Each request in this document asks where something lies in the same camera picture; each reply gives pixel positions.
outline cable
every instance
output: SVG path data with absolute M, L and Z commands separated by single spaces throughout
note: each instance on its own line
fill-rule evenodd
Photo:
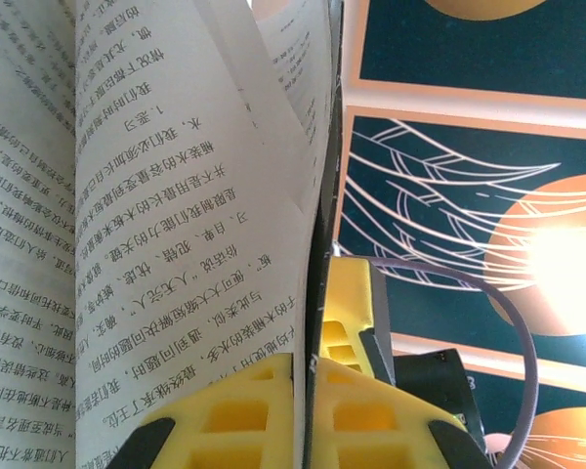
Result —
M 536 357 L 536 349 L 534 341 L 532 340 L 527 324 L 525 323 L 521 313 L 517 307 L 497 288 L 489 285 L 479 278 L 470 276 L 448 267 L 433 266 L 421 262 L 405 261 L 402 259 L 388 259 L 382 257 L 367 257 L 367 256 L 352 256 L 346 255 L 344 257 L 356 257 L 358 259 L 365 259 L 376 267 L 388 267 L 394 269 L 408 269 L 409 271 L 419 271 L 426 274 L 433 274 L 441 277 L 452 278 L 457 281 L 463 281 L 477 288 L 492 299 L 494 299 L 499 306 L 504 310 L 506 315 L 510 318 L 510 322 L 515 327 L 519 334 L 519 340 L 523 349 L 523 364 L 525 368 L 525 379 L 523 388 L 523 402 L 519 417 L 517 418 L 517 425 L 512 434 L 510 443 L 504 451 L 501 460 L 495 466 L 495 469 L 513 469 L 515 464 L 519 461 L 523 448 L 531 431 L 536 414 L 536 404 L 538 402 L 538 358 Z

